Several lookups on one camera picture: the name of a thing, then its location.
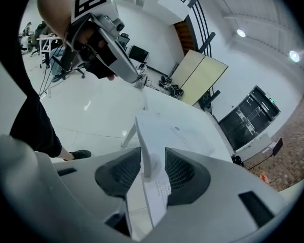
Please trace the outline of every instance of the white table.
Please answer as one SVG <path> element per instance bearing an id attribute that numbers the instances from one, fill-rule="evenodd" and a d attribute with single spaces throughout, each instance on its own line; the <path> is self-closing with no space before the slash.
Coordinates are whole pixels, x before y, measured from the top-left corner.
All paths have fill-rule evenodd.
<path id="1" fill-rule="evenodd" d="M 225 143 L 207 113 L 149 87 L 144 88 L 143 94 L 145 100 L 143 110 L 153 112 L 162 119 L 188 124 L 214 146 L 215 152 L 210 157 L 232 162 Z M 135 133 L 136 126 L 133 124 L 122 147 L 127 147 Z"/>
<path id="2" fill-rule="evenodd" d="M 44 38 L 38 38 L 37 40 L 40 41 L 40 55 L 41 55 L 41 60 L 42 60 L 42 52 L 47 52 L 50 53 L 52 50 L 52 43 L 53 41 L 56 41 L 58 39 L 61 39 L 58 36 L 53 36 L 53 37 L 44 37 Z"/>

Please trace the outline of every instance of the black shoe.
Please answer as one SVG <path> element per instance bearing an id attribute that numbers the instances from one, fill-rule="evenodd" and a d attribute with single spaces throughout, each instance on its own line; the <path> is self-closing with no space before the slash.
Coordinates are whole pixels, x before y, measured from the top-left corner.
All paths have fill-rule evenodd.
<path id="1" fill-rule="evenodd" d="M 52 83 L 58 82 L 61 78 L 63 78 L 62 74 L 53 76 Z"/>
<path id="2" fill-rule="evenodd" d="M 70 153 L 74 156 L 74 160 L 91 157 L 91 152 L 84 149 Z"/>

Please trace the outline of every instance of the black cabinet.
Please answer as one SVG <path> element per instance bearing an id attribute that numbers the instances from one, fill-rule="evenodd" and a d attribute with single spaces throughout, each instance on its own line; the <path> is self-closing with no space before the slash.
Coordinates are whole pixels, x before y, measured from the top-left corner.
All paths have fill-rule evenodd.
<path id="1" fill-rule="evenodd" d="M 232 148 L 237 150 L 261 133 L 279 112 L 274 102 L 256 86 L 219 125 Z"/>

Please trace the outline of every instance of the brick floor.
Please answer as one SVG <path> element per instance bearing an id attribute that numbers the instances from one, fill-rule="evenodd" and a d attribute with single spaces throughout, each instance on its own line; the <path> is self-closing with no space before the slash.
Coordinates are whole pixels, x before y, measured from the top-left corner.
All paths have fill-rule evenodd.
<path id="1" fill-rule="evenodd" d="M 278 154 L 250 169 L 250 172 L 258 177 L 265 171 L 269 184 L 277 191 L 284 190 L 304 178 L 304 95 L 294 113 L 272 140 L 278 141 L 279 138 L 283 138 L 283 147 Z M 258 153 L 244 162 L 245 168 L 254 166 L 270 154 L 271 151 Z"/>

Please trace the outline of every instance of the computer monitor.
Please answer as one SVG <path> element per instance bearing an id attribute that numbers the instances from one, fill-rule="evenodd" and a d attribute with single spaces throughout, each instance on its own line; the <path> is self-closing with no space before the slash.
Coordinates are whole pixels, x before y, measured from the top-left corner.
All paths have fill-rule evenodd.
<path id="1" fill-rule="evenodd" d="M 131 59 L 135 59 L 138 62 L 144 63 L 149 55 L 144 49 L 139 48 L 138 46 L 132 45 L 131 50 L 128 54 L 128 57 Z"/>

